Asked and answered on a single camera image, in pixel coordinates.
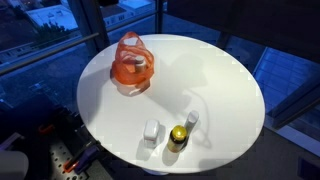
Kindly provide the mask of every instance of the gold bottle cap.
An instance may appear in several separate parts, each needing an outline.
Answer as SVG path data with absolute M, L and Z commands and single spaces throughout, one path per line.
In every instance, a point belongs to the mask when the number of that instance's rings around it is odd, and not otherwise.
M 187 136 L 187 130 L 183 126 L 175 126 L 172 130 L 172 136 L 177 141 L 183 141 Z

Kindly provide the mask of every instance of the rooftop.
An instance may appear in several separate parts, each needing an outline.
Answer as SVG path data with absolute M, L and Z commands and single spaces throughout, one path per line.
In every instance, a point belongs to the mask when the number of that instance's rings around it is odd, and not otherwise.
M 57 23 L 59 26 L 63 26 L 69 30 L 78 27 L 72 12 L 63 5 L 26 11 L 26 13 L 38 26 L 51 22 L 53 24 Z
M 101 8 L 101 13 L 103 18 L 113 16 L 115 14 L 119 14 L 122 12 L 126 12 L 126 10 L 119 7 L 118 5 L 111 5 L 111 6 L 106 6 Z
M 146 6 L 148 4 L 151 4 L 151 2 L 148 0 L 135 0 L 135 1 L 124 0 L 124 1 L 121 1 L 119 4 L 123 7 L 127 7 L 130 9 L 137 9 L 137 8 Z

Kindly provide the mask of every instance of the dark floor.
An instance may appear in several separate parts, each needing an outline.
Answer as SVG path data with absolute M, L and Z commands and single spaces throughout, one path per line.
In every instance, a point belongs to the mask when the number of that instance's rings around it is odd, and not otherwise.
M 141 168 L 128 165 L 121 160 L 106 160 L 109 174 L 97 174 L 91 169 L 92 179 L 245 179 L 245 180 L 298 180 L 299 158 L 304 158 L 320 167 L 320 158 L 310 154 L 279 135 L 263 128 L 256 143 L 237 160 L 220 168 L 194 174 L 169 174 L 153 176 Z

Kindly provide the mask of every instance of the white container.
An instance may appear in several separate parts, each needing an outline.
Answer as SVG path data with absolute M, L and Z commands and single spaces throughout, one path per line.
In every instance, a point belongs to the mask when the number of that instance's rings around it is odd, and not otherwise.
M 199 113 L 195 110 L 191 111 L 188 115 L 188 118 L 184 124 L 184 127 L 187 130 L 187 137 L 190 135 L 192 129 L 196 125 L 199 119 Z
M 137 56 L 135 60 L 136 60 L 136 64 L 135 64 L 136 73 L 144 72 L 147 68 L 147 63 L 145 58 L 143 56 Z
M 159 127 L 160 123 L 157 120 L 148 120 L 146 122 L 143 139 L 144 146 L 147 148 L 155 148 L 159 143 Z

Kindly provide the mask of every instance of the round white table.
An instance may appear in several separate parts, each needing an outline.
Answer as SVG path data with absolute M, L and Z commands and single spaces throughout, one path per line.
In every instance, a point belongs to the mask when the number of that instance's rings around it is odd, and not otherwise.
M 117 44 L 96 55 L 78 84 L 80 115 L 94 138 L 115 156 L 142 168 L 194 173 L 225 165 L 257 139 L 265 107 L 259 86 L 236 59 L 208 43 L 176 35 L 141 36 L 155 58 L 150 87 L 120 93 L 110 78 Z M 166 148 L 169 133 L 199 112 L 188 145 L 180 153 Z M 160 122 L 160 144 L 144 147 L 147 120 Z

